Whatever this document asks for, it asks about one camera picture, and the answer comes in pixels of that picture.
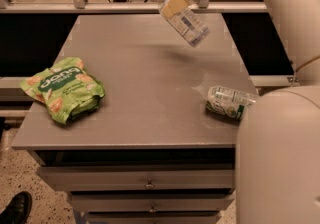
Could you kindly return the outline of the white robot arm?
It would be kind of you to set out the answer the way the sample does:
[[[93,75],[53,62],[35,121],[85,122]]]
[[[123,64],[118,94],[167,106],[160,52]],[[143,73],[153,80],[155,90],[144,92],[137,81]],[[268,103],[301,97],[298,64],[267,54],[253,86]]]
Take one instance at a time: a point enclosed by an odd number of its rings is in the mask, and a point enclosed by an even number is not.
[[[240,123],[237,223],[320,224],[320,0],[264,3],[299,83],[260,97]]]

